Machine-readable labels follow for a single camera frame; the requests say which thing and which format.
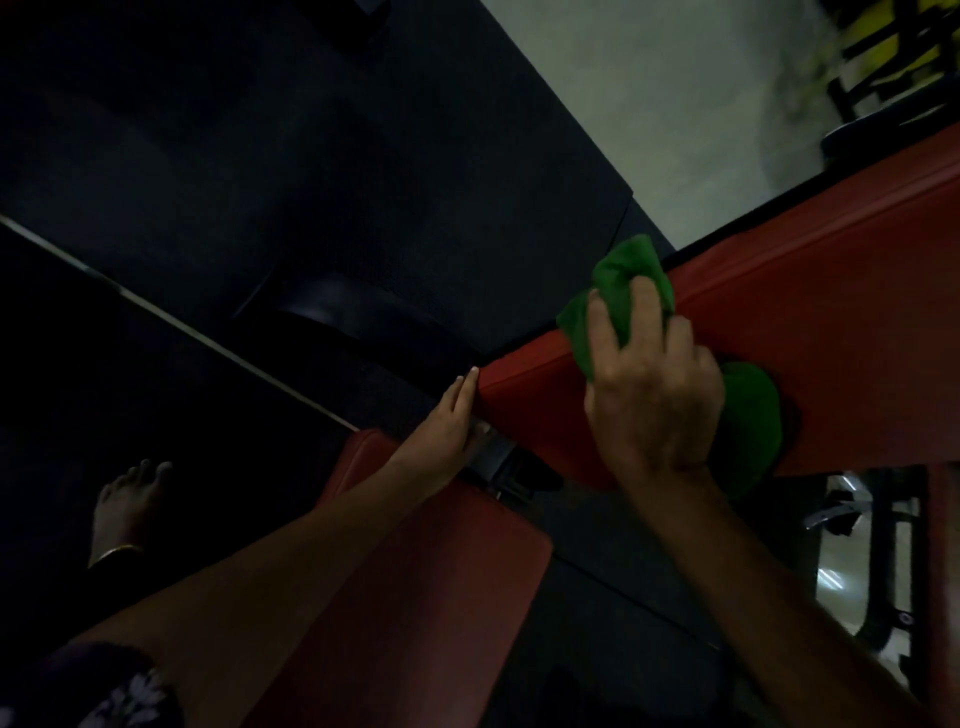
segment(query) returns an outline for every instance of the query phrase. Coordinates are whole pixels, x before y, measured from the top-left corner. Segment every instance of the right hand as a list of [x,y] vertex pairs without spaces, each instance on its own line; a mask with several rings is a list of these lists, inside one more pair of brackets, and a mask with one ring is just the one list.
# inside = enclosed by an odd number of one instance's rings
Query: right hand
[[621,486],[634,491],[706,471],[724,384],[713,355],[694,344],[687,319],[671,317],[664,332],[656,285],[637,277],[630,288],[630,343],[623,349],[606,304],[590,292],[594,380],[585,409],[604,462]]

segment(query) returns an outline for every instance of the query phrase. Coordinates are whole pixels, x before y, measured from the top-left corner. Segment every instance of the foot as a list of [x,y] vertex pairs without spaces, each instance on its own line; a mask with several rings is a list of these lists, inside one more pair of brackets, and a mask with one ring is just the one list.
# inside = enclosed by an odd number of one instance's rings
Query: foot
[[173,463],[161,463],[153,473],[150,461],[144,460],[104,486],[93,511],[90,566],[120,546],[145,548],[172,469]]

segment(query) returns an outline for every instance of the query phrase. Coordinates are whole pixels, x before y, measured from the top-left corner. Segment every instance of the green microfiber cloth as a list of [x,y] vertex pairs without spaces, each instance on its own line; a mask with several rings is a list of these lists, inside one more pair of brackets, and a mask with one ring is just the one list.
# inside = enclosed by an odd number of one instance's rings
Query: green microfiber cloth
[[[596,264],[593,287],[610,310],[621,347],[630,340],[630,281],[636,276],[646,276],[657,285],[664,321],[675,310],[673,286],[650,238],[638,235],[620,243]],[[557,326],[570,340],[577,366],[593,381],[587,339],[588,293],[584,291],[566,305],[557,316]],[[728,362],[720,369],[727,399],[708,464],[717,484],[733,499],[749,492],[777,462],[783,423],[777,385],[762,369],[745,361]]]

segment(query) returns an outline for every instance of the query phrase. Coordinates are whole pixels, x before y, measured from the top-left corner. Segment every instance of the red cushion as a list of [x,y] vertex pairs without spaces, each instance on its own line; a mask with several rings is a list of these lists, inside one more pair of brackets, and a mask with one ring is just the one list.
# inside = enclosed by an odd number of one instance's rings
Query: red cushion
[[[396,449],[351,436],[320,505]],[[454,481],[354,573],[246,725],[473,728],[526,617],[550,540]]]
[[[672,271],[677,308],[800,409],[784,475],[960,459],[960,126]],[[479,410],[559,473],[608,487],[584,382],[553,331],[493,362]]]

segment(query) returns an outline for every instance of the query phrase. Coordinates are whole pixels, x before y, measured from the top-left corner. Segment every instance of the left hand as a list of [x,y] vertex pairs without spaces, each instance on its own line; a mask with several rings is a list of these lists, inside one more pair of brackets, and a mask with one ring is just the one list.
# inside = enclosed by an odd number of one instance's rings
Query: left hand
[[388,466],[402,471],[425,489],[430,497],[440,492],[466,465],[490,431],[486,423],[473,431],[470,410],[480,371],[474,367],[466,377],[458,376],[413,434],[390,458]]

